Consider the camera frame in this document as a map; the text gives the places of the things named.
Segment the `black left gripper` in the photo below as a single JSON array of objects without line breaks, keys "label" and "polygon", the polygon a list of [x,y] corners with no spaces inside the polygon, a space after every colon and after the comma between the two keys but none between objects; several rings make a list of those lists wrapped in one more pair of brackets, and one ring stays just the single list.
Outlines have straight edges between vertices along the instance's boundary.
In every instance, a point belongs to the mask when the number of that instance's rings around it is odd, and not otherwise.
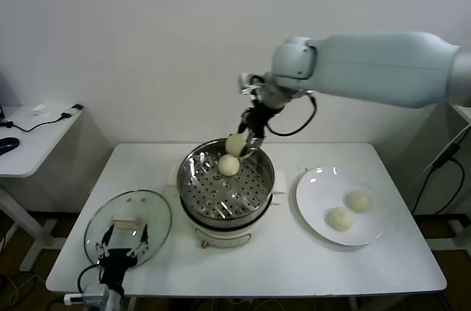
[{"label": "black left gripper", "polygon": [[103,256],[99,258],[99,265],[103,269],[100,281],[109,287],[121,287],[126,271],[134,268],[138,264],[137,257],[142,257],[149,249],[148,226],[144,226],[139,243],[135,248],[110,249],[108,251],[113,230],[114,226],[110,226],[103,234],[101,241],[96,243],[95,247],[99,256]]}]

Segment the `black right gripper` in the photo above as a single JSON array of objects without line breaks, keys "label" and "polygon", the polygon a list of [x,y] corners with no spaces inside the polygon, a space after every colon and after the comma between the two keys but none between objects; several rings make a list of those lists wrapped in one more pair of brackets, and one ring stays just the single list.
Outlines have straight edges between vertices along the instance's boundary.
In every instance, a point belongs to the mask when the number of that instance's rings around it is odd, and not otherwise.
[{"label": "black right gripper", "polygon": [[237,128],[237,134],[244,134],[247,130],[246,142],[239,157],[247,158],[258,151],[265,138],[265,127],[270,119],[280,113],[283,108],[273,109],[265,104],[255,102],[251,107],[245,109],[241,115],[241,120]]}]

